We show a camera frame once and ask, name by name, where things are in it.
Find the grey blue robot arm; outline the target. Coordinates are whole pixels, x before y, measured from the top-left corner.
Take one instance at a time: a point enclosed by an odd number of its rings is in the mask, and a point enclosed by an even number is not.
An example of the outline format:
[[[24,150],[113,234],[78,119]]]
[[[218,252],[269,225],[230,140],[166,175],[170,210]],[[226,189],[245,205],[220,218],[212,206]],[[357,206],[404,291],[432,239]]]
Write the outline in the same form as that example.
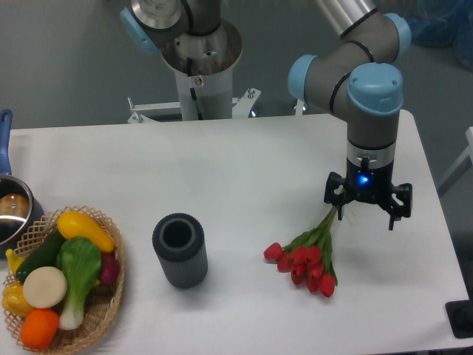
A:
[[[331,173],[324,201],[342,209],[375,204],[391,221],[412,213],[412,186],[392,183],[403,78],[394,60],[411,42],[407,22],[383,15],[371,1],[320,1],[342,43],[326,56],[304,55],[287,87],[298,100],[347,124],[347,172]],[[184,120],[232,116],[232,70],[242,38],[218,1],[133,1],[120,12],[133,42],[160,53],[174,71]]]

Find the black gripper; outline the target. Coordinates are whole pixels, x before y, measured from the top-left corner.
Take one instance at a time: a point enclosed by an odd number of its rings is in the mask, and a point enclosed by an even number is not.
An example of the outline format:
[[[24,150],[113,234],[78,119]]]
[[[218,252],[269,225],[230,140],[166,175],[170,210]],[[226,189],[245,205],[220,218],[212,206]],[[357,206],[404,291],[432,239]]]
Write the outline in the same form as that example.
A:
[[[412,213],[412,184],[392,185],[394,161],[367,171],[347,159],[346,178],[331,172],[326,181],[324,202],[337,211],[342,221],[344,206],[352,201],[381,205],[389,215],[388,229],[392,231],[396,221],[409,218]]]

